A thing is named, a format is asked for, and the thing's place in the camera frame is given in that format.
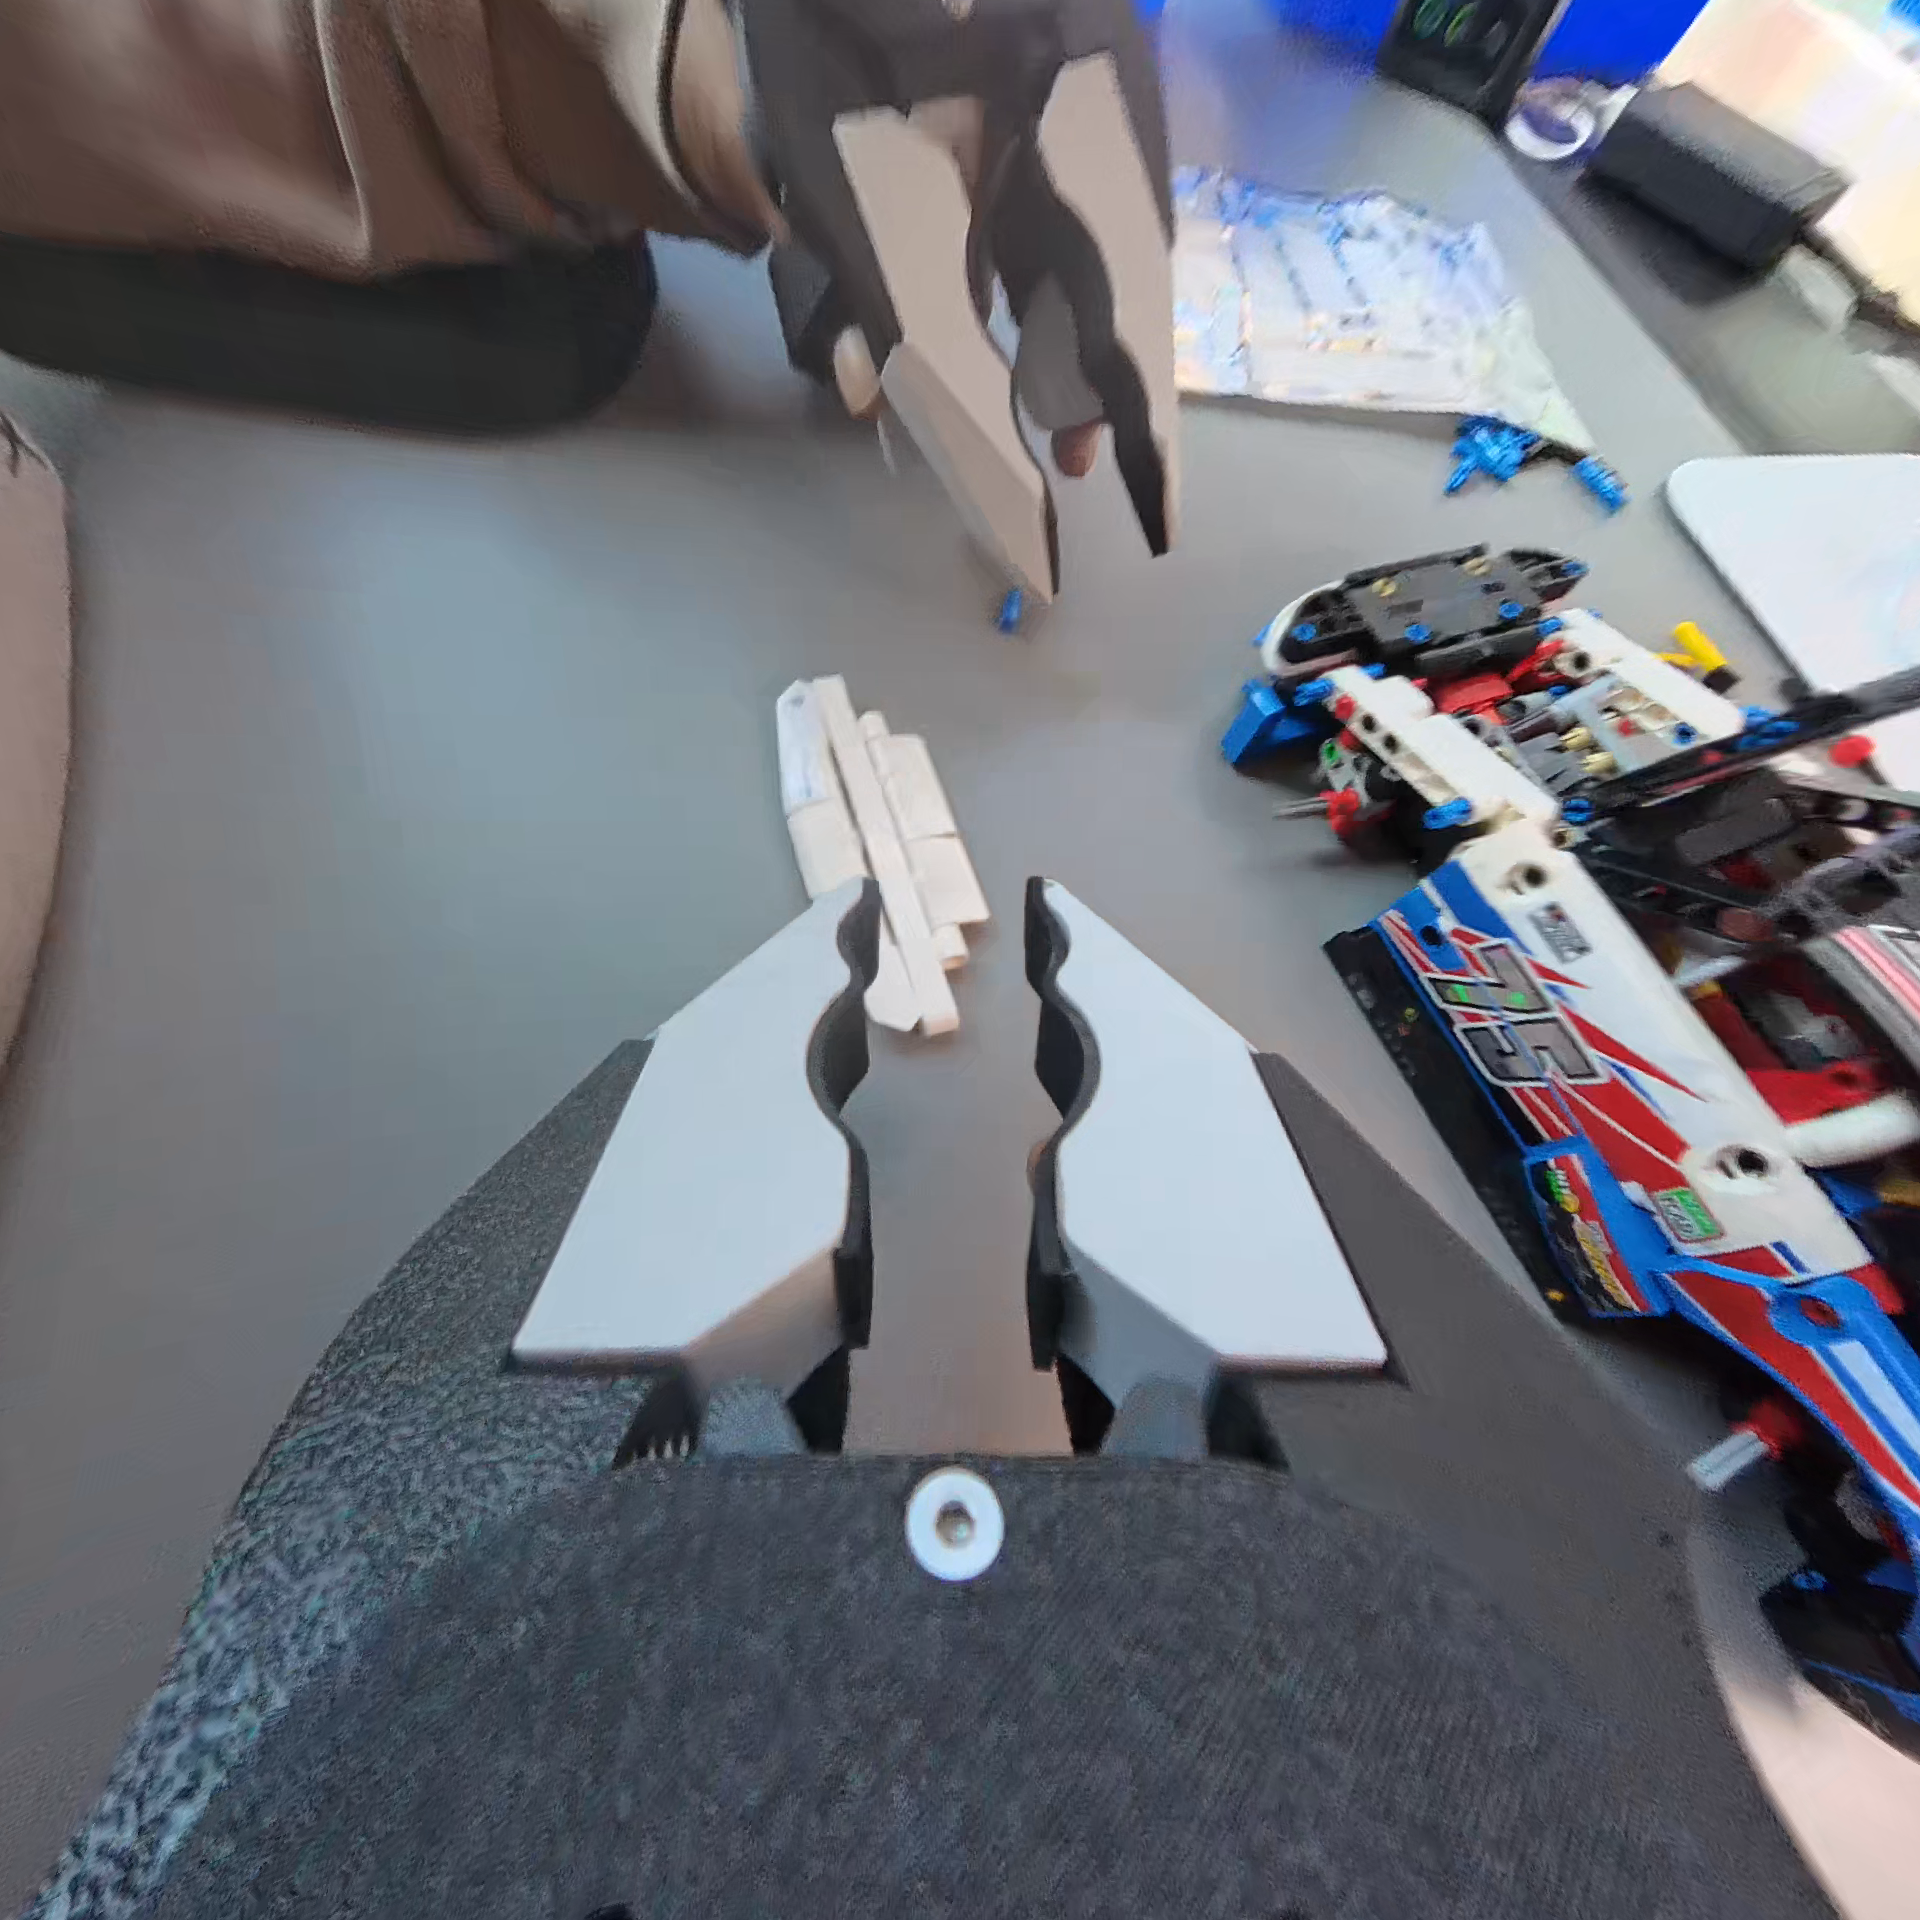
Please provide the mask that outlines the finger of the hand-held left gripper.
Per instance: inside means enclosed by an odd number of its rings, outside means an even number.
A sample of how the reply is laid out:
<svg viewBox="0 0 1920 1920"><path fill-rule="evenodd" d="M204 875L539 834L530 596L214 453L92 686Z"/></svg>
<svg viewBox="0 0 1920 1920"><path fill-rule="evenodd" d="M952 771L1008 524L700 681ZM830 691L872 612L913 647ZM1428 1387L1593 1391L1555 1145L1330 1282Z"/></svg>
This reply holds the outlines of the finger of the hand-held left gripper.
<svg viewBox="0 0 1920 1920"><path fill-rule="evenodd" d="M1115 54L977 54L977 538L1054 556L1039 432L1104 414L1145 550L1175 540L1175 283L1158 80Z"/></svg>
<svg viewBox="0 0 1920 1920"><path fill-rule="evenodd" d="M933 94L913 109L843 109L830 148L898 331L875 393L995 571L1029 601L1046 601L1054 517L1022 432L1008 356L991 340L977 298L983 103Z"/></svg>

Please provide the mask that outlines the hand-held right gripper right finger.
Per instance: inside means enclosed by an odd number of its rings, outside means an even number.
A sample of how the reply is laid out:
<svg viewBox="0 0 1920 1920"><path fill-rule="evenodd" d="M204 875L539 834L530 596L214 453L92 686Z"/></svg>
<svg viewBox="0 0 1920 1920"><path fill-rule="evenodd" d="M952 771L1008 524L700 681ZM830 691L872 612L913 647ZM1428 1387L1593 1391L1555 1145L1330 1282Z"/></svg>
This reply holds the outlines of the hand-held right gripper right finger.
<svg viewBox="0 0 1920 1920"><path fill-rule="evenodd" d="M1039 1005L1029 1353L1068 1449L1281 1462L1264 1387L1385 1387L1391 1337L1281 1115L1281 1067L1054 875L1029 875Z"/></svg>

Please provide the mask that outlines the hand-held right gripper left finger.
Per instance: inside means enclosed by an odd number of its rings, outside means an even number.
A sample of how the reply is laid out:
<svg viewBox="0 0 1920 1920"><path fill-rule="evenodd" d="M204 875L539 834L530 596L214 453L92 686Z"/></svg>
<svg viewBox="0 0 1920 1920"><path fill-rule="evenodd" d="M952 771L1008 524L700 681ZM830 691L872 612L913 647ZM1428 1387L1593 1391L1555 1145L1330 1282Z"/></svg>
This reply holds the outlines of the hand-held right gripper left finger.
<svg viewBox="0 0 1920 1920"><path fill-rule="evenodd" d="M872 1347L875 889L848 875L640 1044L640 1081L514 1323L530 1375L648 1375L622 1462L719 1449L719 1400L767 1391L799 1449L848 1447Z"/></svg>

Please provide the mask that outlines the white brick assembly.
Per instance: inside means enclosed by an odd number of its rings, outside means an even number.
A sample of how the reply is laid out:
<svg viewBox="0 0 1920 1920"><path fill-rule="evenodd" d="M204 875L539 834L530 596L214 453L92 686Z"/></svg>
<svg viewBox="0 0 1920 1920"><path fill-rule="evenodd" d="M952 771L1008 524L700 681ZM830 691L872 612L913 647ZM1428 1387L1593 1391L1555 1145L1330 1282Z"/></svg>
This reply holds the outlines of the white brick assembly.
<svg viewBox="0 0 1920 1920"><path fill-rule="evenodd" d="M933 747L853 705L843 681L799 681L770 699L770 760L806 900L875 889L872 1020L933 1044L963 1037L952 973L991 900Z"/></svg>

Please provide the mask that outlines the person's left hand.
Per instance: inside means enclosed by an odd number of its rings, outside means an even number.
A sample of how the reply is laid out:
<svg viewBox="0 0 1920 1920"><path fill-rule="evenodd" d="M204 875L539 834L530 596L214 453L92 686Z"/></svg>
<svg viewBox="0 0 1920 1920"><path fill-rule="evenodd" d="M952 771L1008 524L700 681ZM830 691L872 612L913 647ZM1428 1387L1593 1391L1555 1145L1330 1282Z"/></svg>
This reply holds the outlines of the person's left hand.
<svg viewBox="0 0 1920 1920"><path fill-rule="evenodd" d="M1104 393L1079 364L1079 317L1054 278L1039 278L1022 303L1022 410L1046 440L1054 478L1086 478L1104 453Z"/></svg>

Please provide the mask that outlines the clear plastic parts bag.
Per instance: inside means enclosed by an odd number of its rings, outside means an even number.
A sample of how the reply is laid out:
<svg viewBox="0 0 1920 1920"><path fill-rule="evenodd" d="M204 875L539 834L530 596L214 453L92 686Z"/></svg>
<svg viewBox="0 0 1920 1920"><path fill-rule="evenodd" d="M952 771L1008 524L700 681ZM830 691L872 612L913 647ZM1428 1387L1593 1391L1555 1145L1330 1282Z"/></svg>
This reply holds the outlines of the clear plastic parts bag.
<svg viewBox="0 0 1920 1920"><path fill-rule="evenodd" d="M1479 222L1175 169L1175 393L1492 414L1593 453Z"/></svg>

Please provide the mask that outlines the black device with green print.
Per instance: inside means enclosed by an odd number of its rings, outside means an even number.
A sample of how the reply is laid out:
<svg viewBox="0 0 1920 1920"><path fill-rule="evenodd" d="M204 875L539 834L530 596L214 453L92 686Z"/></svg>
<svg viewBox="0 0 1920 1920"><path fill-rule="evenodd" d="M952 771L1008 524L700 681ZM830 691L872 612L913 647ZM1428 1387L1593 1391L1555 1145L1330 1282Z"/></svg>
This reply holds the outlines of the black device with green print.
<svg viewBox="0 0 1920 1920"><path fill-rule="evenodd" d="M1500 136L1566 0L1395 0L1378 71Z"/></svg>

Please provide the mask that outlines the clear round container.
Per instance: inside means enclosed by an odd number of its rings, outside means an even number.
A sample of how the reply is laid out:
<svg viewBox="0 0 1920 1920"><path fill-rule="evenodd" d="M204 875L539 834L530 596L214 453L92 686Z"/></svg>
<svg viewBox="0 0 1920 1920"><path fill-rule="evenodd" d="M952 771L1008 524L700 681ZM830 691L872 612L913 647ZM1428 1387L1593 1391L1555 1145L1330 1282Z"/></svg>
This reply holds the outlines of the clear round container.
<svg viewBox="0 0 1920 1920"><path fill-rule="evenodd" d="M1550 71L1508 94L1500 145L1526 164L1576 164L1616 123L1616 80Z"/></svg>

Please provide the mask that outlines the brick toy race car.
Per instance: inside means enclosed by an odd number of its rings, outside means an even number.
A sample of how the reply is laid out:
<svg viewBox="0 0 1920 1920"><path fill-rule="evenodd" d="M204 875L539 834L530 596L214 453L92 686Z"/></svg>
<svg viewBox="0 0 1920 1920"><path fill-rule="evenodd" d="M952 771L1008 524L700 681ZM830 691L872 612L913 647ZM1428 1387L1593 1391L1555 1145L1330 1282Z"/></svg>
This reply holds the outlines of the brick toy race car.
<svg viewBox="0 0 1920 1920"><path fill-rule="evenodd" d="M1786 1480L1763 1624L1833 1703L1920 1742L1920 973L1913 671L1730 699L1638 647L1576 556L1428 550L1256 633L1234 771L1416 889L1326 957L1566 1323L1687 1323L1726 1447Z"/></svg>

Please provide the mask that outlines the blue brick connector cluster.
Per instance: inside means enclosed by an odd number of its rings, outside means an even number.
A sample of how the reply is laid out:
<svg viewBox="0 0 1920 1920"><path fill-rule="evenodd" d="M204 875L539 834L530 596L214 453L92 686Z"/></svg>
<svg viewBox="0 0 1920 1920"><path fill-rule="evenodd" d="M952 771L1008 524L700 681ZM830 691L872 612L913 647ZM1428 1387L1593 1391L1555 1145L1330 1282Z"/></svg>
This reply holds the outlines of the blue brick connector cluster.
<svg viewBox="0 0 1920 1920"><path fill-rule="evenodd" d="M1451 478L1443 496L1459 496L1471 478L1508 481L1550 440L1500 414L1459 414L1451 432Z"/></svg>

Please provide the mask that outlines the blue object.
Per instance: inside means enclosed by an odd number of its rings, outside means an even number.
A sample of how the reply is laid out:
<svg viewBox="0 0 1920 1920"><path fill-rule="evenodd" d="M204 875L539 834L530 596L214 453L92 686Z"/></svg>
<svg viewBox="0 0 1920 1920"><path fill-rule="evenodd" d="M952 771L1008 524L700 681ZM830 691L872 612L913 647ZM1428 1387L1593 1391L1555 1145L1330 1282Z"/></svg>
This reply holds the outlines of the blue object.
<svg viewBox="0 0 1920 1920"><path fill-rule="evenodd" d="M1378 60L1395 0L1264 0L1275 20L1293 20L1354 60ZM1534 45L1534 71L1638 80L1650 71L1704 0L1566 0Z"/></svg>

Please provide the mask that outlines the black power adapter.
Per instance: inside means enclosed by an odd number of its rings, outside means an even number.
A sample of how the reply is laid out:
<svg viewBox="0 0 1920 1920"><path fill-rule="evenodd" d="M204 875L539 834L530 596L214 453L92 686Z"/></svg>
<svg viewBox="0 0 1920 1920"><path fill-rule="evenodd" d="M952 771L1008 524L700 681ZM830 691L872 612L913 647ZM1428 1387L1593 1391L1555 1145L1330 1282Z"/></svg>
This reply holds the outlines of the black power adapter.
<svg viewBox="0 0 1920 1920"><path fill-rule="evenodd" d="M1603 136L1584 179L1747 278L1781 268L1850 183L1836 164L1700 80L1647 80Z"/></svg>

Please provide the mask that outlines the white flat board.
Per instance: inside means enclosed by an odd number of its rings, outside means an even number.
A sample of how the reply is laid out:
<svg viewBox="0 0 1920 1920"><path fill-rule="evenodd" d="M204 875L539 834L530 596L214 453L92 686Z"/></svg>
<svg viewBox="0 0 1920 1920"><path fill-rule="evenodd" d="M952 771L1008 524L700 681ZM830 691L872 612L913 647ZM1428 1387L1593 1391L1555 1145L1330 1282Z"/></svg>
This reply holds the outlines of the white flat board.
<svg viewBox="0 0 1920 1920"><path fill-rule="evenodd" d="M1920 453L1720 453L1664 517L1798 686L1920 671Z"/></svg>

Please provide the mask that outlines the person's brown garment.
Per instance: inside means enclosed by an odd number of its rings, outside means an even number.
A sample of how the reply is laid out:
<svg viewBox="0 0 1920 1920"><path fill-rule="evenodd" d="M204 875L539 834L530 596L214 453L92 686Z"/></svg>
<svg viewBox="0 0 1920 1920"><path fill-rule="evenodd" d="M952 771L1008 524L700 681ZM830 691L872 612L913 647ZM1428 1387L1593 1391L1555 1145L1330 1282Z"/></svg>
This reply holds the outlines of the person's brown garment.
<svg viewBox="0 0 1920 1920"><path fill-rule="evenodd" d="M0 414L0 1058L11 1058L58 895L75 760L75 556L43 449Z"/></svg>

